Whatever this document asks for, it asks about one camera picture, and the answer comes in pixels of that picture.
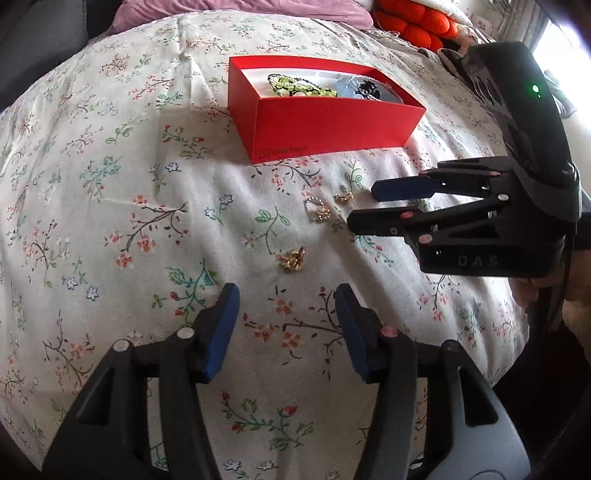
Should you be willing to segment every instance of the floral bedsheet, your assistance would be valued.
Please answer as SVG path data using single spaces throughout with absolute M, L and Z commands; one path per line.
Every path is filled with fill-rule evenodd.
M 228 58 L 246 54 L 370 64 L 427 113 L 404 148 L 251 166 L 226 108 Z M 342 340 L 342 282 L 413 338 L 460 341 L 490 382 L 527 341 L 506 280 L 425 275 L 403 240 L 346 227 L 353 208 L 375 206 L 376 180 L 504 153 L 478 99 L 410 48 L 305 18 L 170 17 L 45 75 L 0 114 L 0 149 L 0 419 L 38 466 L 116 339 L 164 339 L 225 282 L 241 289 L 239 320 L 222 372 L 199 386 L 225 479 L 353 476 L 376 387 L 355 374 Z M 333 201 L 343 192 L 350 205 Z M 309 219 L 309 196 L 328 202 L 329 222 Z M 306 265 L 287 274 L 277 257 L 301 246 Z M 150 381 L 151 400 L 157 388 Z M 154 464 L 165 468 L 153 402 L 150 416 Z

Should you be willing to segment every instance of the open box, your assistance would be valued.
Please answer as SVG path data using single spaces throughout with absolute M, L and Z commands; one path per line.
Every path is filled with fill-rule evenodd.
M 304 69 L 365 75 L 389 85 L 404 104 L 356 98 L 266 96 L 251 81 L 255 69 L 274 69 L 270 73 Z M 401 147 L 425 112 L 425 107 L 408 92 L 373 67 L 266 55 L 230 58 L 228 108 L 251 163 Z

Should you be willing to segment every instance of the gold brooch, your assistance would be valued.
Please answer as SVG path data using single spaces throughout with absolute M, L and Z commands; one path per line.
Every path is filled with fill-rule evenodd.
M 355 197 L 353 196 L 353 194 L 351 192 L 346 193 L 346 194 L 341 194 L 341 193 L 337 193 L 335 195 L 335 202 L 337 203 L 349 203 L 351 200 L 353 200 Z
M 314 210 L 308 207 L 310 203 L 316 205 Z M 330 207 L 325 205 L 318 197 L 308 197 L 304 202 L 304 208 L 308 216 L 315 222 L 326 222 L 330 220 Z
M 304 254 L 306 249 L 300 247 L 299 250 L 291 250 L 279 258 L 279 265 L 288 272 L 299 272 L 304 268 Z

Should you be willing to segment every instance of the human hand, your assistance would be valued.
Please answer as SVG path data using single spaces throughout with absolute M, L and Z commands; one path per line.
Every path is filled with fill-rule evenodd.
M 544 278 L 510 278 L 509 286 L 517 304 L 526 308 L 538 300 L 540 288 L 560 285 L 563 279 L 564 265 L 561 264 Z M 591 304 L 591 250 L 573 252 L 564 299 Z

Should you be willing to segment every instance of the orange cushion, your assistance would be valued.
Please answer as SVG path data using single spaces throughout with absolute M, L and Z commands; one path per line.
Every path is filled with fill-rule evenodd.
M 408 22 L 396 15 L 390 15 L 381 10 L 374 10 L 374 19 L 376 25 L 387 32 L 399 32 L 402 33 L 407 27 Z
M 386 12 L 397 14 L 403 19 L 416 24 L 421 21 L 427 8 L 410 0 L 379 0 L 378 3 Z
M 441 35 L 449 30 L 449 20 L 441 12 L 432 8 L 427 8 L 423 19 L 418 22 L 425 30 Z
M 408 24 L 400 36 L 415 47 L 431 47 L 431 37 L 429 32 L 418 25 Z
M 443 48 L 443 42 L 441 41 L 441 38 L 433 33 L 430 33 L 429 36 L 431 37 L 431 46 L 429 47 L 429 50 L 437 52 L 437 50 Z
M 458 36 L 457 24 L 455 22 L 450 21 L 449 22 L 449 30 L 447 30 L 447 32 L 442 33 L 439 36 L 441 38 L 446 38 L 448 40 L 453 40 L 454 38 L 456 38 Z

